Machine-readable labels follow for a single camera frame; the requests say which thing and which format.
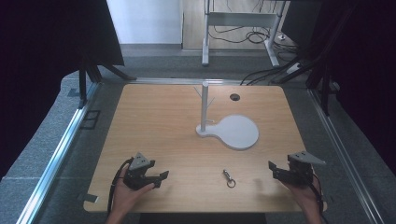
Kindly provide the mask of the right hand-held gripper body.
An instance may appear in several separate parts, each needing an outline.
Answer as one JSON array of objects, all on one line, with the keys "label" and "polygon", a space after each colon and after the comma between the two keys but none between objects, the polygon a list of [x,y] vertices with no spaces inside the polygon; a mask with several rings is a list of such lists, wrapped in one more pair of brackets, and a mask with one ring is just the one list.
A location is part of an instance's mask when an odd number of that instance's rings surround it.
[{"label": "right hand-held gripper body", "polygon": [[296,175],[294,185],[308,186],[313,183],[313,164],[325,165],[326,162],[307,151],[301,151],[288,156],[290,171]]}]

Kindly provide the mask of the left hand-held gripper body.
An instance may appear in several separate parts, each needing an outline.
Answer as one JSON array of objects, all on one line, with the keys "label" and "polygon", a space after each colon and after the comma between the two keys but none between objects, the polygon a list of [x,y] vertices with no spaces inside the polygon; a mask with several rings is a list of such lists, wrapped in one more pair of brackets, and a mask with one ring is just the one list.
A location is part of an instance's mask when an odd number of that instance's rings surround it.
[{"label": "left hand-held gripper body", "polygon": [[140,152],[135,155],[123,178],[123,183],[128,188],[139,190],[148,184],[154,184],[157,176],[146,176],[146,172],[149,169],[149,161],[151,160]]}]

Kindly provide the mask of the person's left hand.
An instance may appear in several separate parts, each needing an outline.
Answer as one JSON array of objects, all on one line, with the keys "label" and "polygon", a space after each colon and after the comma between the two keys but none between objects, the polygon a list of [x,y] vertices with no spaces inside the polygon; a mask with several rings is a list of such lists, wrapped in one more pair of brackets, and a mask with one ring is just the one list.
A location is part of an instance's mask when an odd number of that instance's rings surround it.
[{"label": "person's left hand", "polygon": [[126,168],[120,173],[120,178],[116,184],[113,204],[107,221],[109,223],[121,223],[125,216],[132,211],[138,200],[147,192],[154,189],[153,184],[148,184],[139,190],[132,190],[123,183]]}]

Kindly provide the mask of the person's right hand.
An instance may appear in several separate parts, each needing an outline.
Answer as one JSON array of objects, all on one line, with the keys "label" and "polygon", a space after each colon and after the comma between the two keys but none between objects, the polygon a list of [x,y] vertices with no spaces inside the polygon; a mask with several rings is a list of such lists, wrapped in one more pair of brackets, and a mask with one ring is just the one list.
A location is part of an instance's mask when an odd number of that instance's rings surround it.
[{"label": "person's right hand", "polygon": [[306,217],[319,217],[317,196],[311,188],[296,187],[285,182],[283,185],[290,190],[294,201],[301,207]]}]

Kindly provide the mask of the white tree-shaped jewelry stand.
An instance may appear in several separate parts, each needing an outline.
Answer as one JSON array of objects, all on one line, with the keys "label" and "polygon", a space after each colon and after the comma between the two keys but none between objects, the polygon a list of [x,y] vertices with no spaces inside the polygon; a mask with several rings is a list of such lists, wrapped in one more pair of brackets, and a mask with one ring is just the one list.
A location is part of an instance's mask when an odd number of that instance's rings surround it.
[{"label": "white tree-shaped jewelry stand", "polygon": [[219,122],[209,125],[207,119],[209,83],[203,81],[198,95],[201,98],[201,119],[195,131],[201,137],[215,137],[226,147],[242,151],[253,147],[259,140],[260,131],[256,123],[247,116],[231,114]]}]

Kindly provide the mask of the grey tape piece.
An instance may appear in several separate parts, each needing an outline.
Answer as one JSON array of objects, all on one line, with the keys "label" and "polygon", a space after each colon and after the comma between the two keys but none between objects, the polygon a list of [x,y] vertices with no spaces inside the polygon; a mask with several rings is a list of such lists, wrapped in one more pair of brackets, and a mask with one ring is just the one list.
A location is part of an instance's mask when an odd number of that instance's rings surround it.
[{"label": "grey tape piece", "polygon": [[98,197],[89,193],[80,193],[78,195],[78,200],[82,202],[96,203]]}]

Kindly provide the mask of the black tripod stand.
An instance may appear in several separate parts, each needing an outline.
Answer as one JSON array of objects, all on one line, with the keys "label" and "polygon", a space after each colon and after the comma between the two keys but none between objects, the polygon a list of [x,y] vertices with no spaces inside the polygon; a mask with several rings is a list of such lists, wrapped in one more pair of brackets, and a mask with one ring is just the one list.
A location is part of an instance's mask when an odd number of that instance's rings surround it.
[{"label": "black tripod stand", "polygon": [[320,107],[326,116],[329,115],[328,101],[329,101],[329,93],[330,93],[330,73],[329,66],[327,64],[326,56],[318,56],[315,60],[308,63],[307,65],[303,65],[301,68],[298,68],[296,71],[291,72],[289,75],[282,77],[280,80],[276,81],[276,84],[284,84],[297,76],[311,70],[309,74],[305,86],[311,90],[315,89],[318,84],[321,84],[321,93],[320,93]]},{"label": "black tripod stand", "polygon": [[78,70],[79,109],[83,108],[88,102],[87,78],[89,78],[92,83],[100,83],[102,81],[102,75],[98,69],[99,65],[124,80],[136,80],[136,77],[123,73],[115,65],[103,62],[96,63],[88,57],[83,57]]}]

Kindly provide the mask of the black curtain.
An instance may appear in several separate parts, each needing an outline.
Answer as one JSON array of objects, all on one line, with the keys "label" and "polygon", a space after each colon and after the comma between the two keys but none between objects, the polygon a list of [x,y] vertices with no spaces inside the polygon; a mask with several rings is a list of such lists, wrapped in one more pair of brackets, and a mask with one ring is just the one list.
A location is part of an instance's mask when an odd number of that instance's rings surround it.
[{"label": "black curtain", "polygon": [[396,0],[290,0],[282,32],[310,59],[337,38],[314,88],[328,73],[337,99],[396,175]]},{"label": "black curtain", "polygon": [[0,0],[0,179],[85,59],[123,64],[107,0]]}]

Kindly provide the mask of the aluminium rail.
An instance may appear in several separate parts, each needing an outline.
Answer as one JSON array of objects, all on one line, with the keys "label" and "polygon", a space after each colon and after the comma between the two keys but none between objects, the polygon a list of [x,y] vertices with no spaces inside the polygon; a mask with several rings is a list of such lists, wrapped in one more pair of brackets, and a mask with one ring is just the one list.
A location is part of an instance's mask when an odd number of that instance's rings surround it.
[{"label": "aluminium rail", "polygon": [[129,84],[159,84],[159,85],[201,85],[207,82],[209,85],[240,85],[242,81],[233,79],[201,79],[201,78],[156,78],[138,77],[136,80],[125,81]]},{"label": "aluminium rail", "polygon": [[357,171],[352,159],[347,153],[346,147],[341,140],[338,132],[336,131],[331,119],[323,111],[318,94],[313,90],[307,90],[307,94],[311,98],[313,105],[318,113],[319,119],[321,120],[324,129],[326,130],[329,138],[332,142],[333,148],[343,165],[346,175],[354,189],[357,197],[361,203],[361,206],[369,219],[371,224],[385,224],[382,216],[380,215],[378,208],[373,200],[373,197],[366,188],[364,182],[361,179],[359,172]]},{"label": "aluminium rail", "polygon": [[42,176],[38,179],[38,182],[33,190],[29,200],[24,206],[16,224],[32,224],[35,217],[45,201],[45,198],[50,190],[52,182],[54,181],[63,160],[70,148],[78,128],[80,127],[90,105],[92,104],[92,98],[96,94],[99,85],[92,83],[87,93],[87,103],[82,107],[78,108],[71,118],[64,134],[55,148]]}]

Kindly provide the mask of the white metal desk frame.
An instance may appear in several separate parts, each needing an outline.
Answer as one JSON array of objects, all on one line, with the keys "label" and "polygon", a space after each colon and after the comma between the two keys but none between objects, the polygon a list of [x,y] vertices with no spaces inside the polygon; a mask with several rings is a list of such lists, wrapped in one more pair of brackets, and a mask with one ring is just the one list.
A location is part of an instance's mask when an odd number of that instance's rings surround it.
[{"label": "white metal desk frame", "polygon": [[202,45],[202,65],[209,65],[209,27],[263,27],[270,29],[270,36],[264,41],[268,57],[273,67],[279,67],[279,62],[274,52],[276,33],[282,19],[286,0],[282,3],[277,13],[239,13],[239,12],[216,12],[210,10],[211,0],[205,0],[205,31]]}]

